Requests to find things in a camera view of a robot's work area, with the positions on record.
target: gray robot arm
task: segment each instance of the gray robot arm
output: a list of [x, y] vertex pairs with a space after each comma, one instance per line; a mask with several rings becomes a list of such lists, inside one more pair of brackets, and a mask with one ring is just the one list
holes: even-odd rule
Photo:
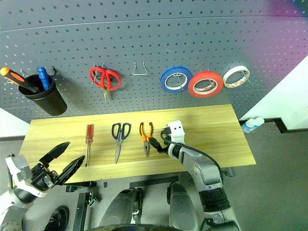
[[205, 222], [211, 230], [241, 230], [224, 192], [219, 165], [204, 156], [203, 152], [185, 145], [181, 121], [168, 123], [162, 133], [166, 134], [168, 155], [178, 159], [191, 174], [200, 195]]

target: white wall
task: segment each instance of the white wall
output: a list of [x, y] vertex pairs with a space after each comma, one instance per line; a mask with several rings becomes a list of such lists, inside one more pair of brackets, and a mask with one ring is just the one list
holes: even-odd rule
[[24, 136], [29, 124], [0, 108], [0, 137]]
[[241, 120], [281, 117], [288, 129], [308, 128], [308, 56]]

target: white tape roll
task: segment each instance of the white tape roll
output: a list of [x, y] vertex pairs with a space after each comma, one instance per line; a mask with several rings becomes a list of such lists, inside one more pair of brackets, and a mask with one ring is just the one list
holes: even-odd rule
[[[227, 79], [231, 75], [233, 75], [233, 74], [235, 74], [237, 72], [242, 72], [244, 74], [243, 78], [241, 78], [239, 81], [236, 81], [235, 83], [227, 83]], [[224, 85], [227, 88], [235, 88], [235, 87], [238, 87], [238, 86], [242, 85], [243, 83], [245, 83], [246, 80], [248, 80], [249, 75], [250, 75], [250, 72], [247, 69], [247, 67], [245, 67], [245, 66], [236, 66], [236, 67], [230, 69], [229, 71], [227, 71], [227, 73], [225, 73], [225, 75], [223, 76], [222, 80], [223, 80]]]

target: red tape roll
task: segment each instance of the red tape roll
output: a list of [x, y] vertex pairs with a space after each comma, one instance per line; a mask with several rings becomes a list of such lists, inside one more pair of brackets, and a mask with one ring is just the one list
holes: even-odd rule
[[[202, 80], [209, 80], [211, 85], [205, 88], [196, 88], [196, 84]], [[211, 71], [202, 71], [192, 77], [188, 84], [188, 92], [197, 98], [206, 98], [218, 94], [223, 88], [222, 77]]]

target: wooden table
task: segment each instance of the wooden table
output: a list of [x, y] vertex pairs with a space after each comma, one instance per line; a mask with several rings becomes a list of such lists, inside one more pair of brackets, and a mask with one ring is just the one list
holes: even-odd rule
[[[94, 124], [89, 166], [80, 169], [68, 182], [102, 180], [130, 176], [184, 171], [177, 160], [158, 154], [150, 148], [150, 157], [144, 156], [139, 125], [153, 122], [155, 137], [163, 146], [160, 132], [166, 124], [181, 120], [185, 143], [215, 158], [221, 167], [255, 164], [246, 138], [231, 105], [191, 107], [158, 111], [87, 115], [31, 121], [20, 154], [33, 167], [54, 146], [70, 141], [67, 150], [50, 164], [58, 174], [71, 161], [86, 153], [86, 126]], [[115, 164], [116, 142], [111, 136], [114, 123], [131, 123], [130, 135], [122, 143], [120, 158]]]

